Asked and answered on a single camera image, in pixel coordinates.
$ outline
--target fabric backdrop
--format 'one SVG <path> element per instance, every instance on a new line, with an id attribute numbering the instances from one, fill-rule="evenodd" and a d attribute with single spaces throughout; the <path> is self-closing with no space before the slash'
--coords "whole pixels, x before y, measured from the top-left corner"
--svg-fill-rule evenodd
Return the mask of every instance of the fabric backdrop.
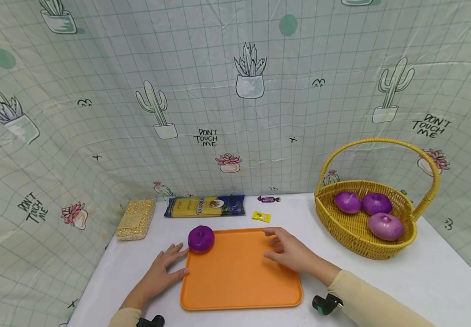
<path id="1" fill-rule="evenodd" d="M 0 326 L 64 326 L 130 199 L 314 192 L 369 137 L 432 156 L 471 266 L 471 0 L 0 0 Z M 390 144 L 330 169 L 432 181 Z"/>

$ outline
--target beige sleeve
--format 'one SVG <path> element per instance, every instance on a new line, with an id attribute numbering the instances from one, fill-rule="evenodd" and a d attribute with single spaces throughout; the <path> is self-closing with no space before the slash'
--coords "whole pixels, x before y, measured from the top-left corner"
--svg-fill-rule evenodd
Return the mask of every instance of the beige sleeve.
<path id="1" fill-rule="evenodd" d="M 341 271 L 328 287 L 328 293 L 342 300 L 344 313 L 359 327 L 435 326 L 351 272 Z"/>
<path id="2" fill-rule="evenodd" d="M 140 318 L 140 310 L 131 307 L 125 307 L 117 311 L 108 327 L 136 327 Z"/>

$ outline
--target hand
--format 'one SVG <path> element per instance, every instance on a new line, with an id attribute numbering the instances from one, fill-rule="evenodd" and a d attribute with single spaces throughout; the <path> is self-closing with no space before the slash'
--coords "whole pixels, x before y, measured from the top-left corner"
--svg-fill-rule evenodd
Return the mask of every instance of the hand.
<path id="1" fill-rule="evenodd" d="M 188 275 L 188 269 L 180 269 L 174 273 L 168 273 L 166 269 L 188 254 L 188 249 L 181 251 L 183 244 L 172 244 L 166 250 L 161 251 L 155 258 L 150 269 L 146 272 L 145 276 L 128 294 L 120 309 L 124 307 L 134 307 L 136 309 L 143 309 L 149 299 L 155 297 L 168 286 L 174 285 L 179 282 L 184 276 Z"/>
<path id="2" fill-rule="evenodd" d="M 334 281 L 341 269 L 314 254 L 295 236 L 280 227 L 265 228 L 266 236 L 273 236 L 269 244 L 274 251 L 265 252 L 266 258 L 302 273 L 308 273 L 321 280 L 327 287 Z"/>

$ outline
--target basket handle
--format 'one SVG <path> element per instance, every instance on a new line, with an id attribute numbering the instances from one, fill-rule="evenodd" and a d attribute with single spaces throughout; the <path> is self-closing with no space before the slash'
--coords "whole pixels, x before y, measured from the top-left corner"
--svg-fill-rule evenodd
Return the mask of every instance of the basket handle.
<path id="1" fill-rule="evenodd" d="M 354 145 L 369 143 L 369 142 L 385 142 L 385 143 L 392 143 L 392 144 L 402 145 L 403 147 L 406 147 L 408 149 L 412 149 L 413 151 L 417 152 L 430 165 L 431 171 L 433 173 L 433 182 L 431 183 L 430 189 L 424 195 L 424 198 L 421 200 L 421 203 L 419 203 L 417 205 L 417 207 L 415 207 L 415 210 L 412 213 L 412 219 L 414 221 L 417 221 L 419 219 L 419 217 L 422 215 L 422 213 L 424 213 L 424 210 L 426 210 L 428 205 L 434 199 L 435 194 L 437 193 L 437 191 L 439 189 L 439 185 L 441 184 L 441 177 L 439 176 L 439 169 L 435 165 L 435 162 L 430 158 L 430 156 L 427 155 L 424 151 L 422 151 L 422 149 L 420 149 L 418 147 L 415 147 L 415 145 L 409 144 L 408 142 L 394 140 L 394 139 L 385 139 L 385 138 L 369 138 L 369 139 L 362 139 L 362 140 L 354 141 L 354 142 L 348 143 L 348 144 L 336 149 L 332 153 L 332 155 L 330 155 L 329 158 L 326 159 L 326 162 L 324 163 L 324 166 L 322 166 L 321 177 L 319 178 L 319 183 L 317 185 L 317 190 L 321 189 L 322 180 L 324 179 L 324 175 L 326 174 L 326 171 L 328 170 L 328 166 L 330 165 L 331 161 L 333 160 L 333 158 L 335 158 L 336 155 L 338 155 L 340 152 L 346 150 L 347 148 L 353 147 Z"/>

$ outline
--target green dot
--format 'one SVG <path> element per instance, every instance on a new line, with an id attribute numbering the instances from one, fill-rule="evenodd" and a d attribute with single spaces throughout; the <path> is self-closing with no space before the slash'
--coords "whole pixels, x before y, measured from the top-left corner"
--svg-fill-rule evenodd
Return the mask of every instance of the green dot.
<path id="1" fill-rule="evenodd" d="M 285 15 L 279 22 L 279 30 L 284 36 L 294 34 L 297 30 L 297 18 L 291 14 Z"/>
<path id="2" fill-rule="evenodd" d="M 10 52 L 5 49 L 0 49 L 0 67 L 4 69 L 11 69 L 15 66 L 15 58 Z"/>

